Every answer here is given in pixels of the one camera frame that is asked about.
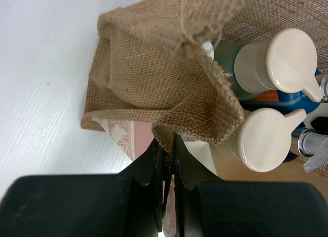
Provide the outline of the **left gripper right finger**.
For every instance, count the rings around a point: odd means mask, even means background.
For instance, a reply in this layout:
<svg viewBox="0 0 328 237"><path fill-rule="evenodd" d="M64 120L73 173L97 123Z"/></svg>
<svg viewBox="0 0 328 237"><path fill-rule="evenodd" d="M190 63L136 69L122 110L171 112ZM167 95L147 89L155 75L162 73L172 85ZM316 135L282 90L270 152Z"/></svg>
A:
<svg viewBox="0 0 328 237"><path fill-rule="evenodd" d="M307 183L225 181L174 139L178 236L327 236L327 203Z"/></svg>

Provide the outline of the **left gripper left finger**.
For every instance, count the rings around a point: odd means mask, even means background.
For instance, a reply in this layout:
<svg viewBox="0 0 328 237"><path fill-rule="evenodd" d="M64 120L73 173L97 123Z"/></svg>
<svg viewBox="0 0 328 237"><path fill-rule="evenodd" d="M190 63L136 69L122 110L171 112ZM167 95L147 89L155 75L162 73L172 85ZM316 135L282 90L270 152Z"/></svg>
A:
<svg viewBox="0 0 328 237"><path fill-rule="evenodd" d="M153 140L118 174L20 177L1 201L1 236L157 236L162 156Z"/></svg>

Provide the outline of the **burlap canvas tote bag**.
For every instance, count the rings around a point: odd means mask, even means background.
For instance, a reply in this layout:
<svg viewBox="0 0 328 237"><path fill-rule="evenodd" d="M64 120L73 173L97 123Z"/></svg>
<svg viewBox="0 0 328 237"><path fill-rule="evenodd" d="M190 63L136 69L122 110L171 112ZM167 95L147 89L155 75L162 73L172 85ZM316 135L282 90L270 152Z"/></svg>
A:
<svg viewBox="0 0 328 237"><path fill-rule="evenodd" d="M81 127L133 121L163 150L163 231L176 231L174 139L220 144L243 122L229 74L210 57L233 42L257 43L296 28L327 73L327 0L141 0L101 14Z"/></svg>

